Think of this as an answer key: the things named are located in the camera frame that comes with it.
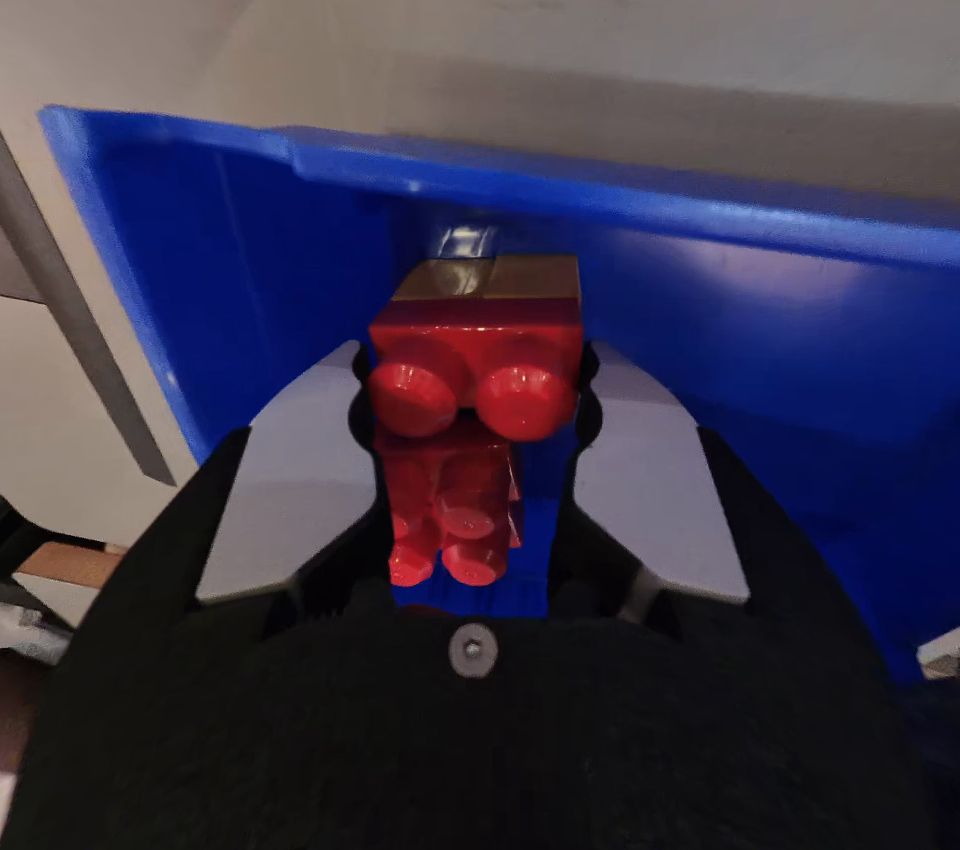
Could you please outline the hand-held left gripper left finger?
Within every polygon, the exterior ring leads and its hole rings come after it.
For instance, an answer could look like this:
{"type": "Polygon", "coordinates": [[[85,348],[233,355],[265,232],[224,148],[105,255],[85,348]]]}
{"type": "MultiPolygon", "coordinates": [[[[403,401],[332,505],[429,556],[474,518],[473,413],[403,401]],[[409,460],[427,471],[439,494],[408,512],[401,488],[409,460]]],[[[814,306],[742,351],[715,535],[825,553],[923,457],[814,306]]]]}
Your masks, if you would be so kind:
{"type": "Polygon", "coordinates": [[[365,580],[390,583],[393,544],[364,424],[366,348],[348,340],[251,421],[200,575],[203,608],[300,591],[310,613],[340,609],[365,580]]]}

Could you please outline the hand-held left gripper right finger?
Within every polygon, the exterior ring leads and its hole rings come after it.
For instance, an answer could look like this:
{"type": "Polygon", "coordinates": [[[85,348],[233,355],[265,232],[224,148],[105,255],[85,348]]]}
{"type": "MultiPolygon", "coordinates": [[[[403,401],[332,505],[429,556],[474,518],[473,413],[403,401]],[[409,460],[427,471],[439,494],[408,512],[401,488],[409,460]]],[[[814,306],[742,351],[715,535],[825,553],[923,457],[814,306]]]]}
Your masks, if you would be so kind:
{"type": "Polygon", "coordinates": [[[646,616],[662,593],[751,596],[700,432],[678,399],[609,343],[585,348],[577,447],[548,570],[552,612],[646,616]]]}

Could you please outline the blue plastic bin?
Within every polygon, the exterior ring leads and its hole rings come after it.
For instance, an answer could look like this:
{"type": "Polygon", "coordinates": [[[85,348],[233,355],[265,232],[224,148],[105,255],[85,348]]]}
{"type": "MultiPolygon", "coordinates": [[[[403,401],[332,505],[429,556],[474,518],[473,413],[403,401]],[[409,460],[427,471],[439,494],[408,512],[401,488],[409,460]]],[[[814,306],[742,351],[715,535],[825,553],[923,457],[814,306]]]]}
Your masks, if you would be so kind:
{"type": "Polygon", "coordinates": [[[812,538],[891,676],[958,627],[958,205],[426,138],[49,105],[203,462],[422,259],[572,254],[583,328],[812,538]]]}

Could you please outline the yellow one-stud block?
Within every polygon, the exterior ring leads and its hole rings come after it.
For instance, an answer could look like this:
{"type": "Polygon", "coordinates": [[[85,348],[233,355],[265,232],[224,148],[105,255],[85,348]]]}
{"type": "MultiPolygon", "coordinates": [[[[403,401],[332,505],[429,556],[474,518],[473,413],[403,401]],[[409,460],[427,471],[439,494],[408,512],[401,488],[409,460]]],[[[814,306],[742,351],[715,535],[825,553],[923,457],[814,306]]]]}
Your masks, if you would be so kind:
{"type": "Polygon", "coordinates": [[[490,257],[422,260],[403,278],[390,301],[482,299],[495,261],[490,257]]]}
{"type": "Polygon", "coordinates": [[[493,259],[485,299],[581,299],[576,255],[502,254],[493,259]]]}

